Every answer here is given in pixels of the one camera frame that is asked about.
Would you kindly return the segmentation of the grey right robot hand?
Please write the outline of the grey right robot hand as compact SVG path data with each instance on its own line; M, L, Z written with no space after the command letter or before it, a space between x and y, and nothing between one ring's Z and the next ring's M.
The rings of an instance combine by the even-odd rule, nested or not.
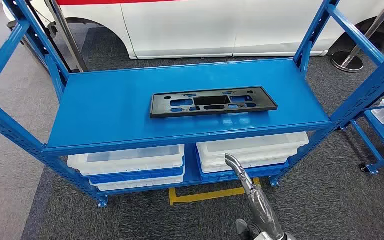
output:
M253 182L236 157L226 153L225 163L242 183L251 206L255 228L271 240L284 239L286 234L262 188Z

